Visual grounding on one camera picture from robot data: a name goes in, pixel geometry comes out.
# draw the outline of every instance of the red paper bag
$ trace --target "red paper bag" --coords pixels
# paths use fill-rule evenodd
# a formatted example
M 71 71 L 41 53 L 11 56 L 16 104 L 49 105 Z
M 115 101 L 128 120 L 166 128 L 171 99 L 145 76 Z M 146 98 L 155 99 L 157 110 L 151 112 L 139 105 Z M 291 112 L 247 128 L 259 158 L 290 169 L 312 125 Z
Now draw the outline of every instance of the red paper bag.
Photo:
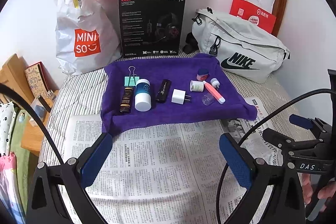
M 247 0 L 233 0 L 230 15 L 248 20 L 268 33 L 272 33 L 276 17 Z

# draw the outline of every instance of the white power adapter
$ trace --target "white power adapter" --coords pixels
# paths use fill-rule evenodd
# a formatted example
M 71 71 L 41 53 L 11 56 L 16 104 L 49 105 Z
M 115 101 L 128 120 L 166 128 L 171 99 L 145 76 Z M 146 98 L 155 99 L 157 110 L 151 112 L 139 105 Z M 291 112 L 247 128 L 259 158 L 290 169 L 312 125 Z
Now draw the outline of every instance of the white power adapter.
M 191 98 L 191 96 L 185 95 L 185 91 L 183 90 L 174 90 L 173 96 L 171 98 L 171 102 L 175 104 L 183 105 L 184 101 L 190 102 L 190 99 L 186 99 L 186 97 Z

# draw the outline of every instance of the nike bag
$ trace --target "nike bag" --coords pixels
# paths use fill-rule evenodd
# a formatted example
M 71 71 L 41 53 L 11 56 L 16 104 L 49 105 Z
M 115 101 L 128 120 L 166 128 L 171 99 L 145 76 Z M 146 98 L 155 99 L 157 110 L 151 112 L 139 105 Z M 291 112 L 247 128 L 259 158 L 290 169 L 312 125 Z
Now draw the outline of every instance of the nike bag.
M 55 0 L 56 58 L 67 75 L 80 75 L 120 58 L 119 39 L 97 0 Z
M 223 70 L 262 84 L 289 59 L 281 41 L 255 24 L 211 9 L 196 12 L 193 35 L 199 50 L 216 56 Z

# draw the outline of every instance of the edifier g2 box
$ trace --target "edifier g2 box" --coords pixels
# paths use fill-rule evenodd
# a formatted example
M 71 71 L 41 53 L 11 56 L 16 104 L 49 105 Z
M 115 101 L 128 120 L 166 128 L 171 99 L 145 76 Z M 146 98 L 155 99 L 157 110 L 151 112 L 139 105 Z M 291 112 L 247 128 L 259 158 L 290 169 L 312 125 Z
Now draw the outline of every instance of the edifier g2 box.
M 177 55 L 185 0 L 118 0 L 124 57 Z

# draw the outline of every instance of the white bottle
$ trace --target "white bottle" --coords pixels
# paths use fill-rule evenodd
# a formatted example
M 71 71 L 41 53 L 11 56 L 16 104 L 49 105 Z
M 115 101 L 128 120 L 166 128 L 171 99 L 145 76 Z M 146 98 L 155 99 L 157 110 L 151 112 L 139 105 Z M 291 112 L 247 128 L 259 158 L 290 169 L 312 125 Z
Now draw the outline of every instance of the white bottle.
M 151 109 L 151 84 L 146 79 L 140 79 L 136 83 L 135 91 L 135 109 L 145 112 Z

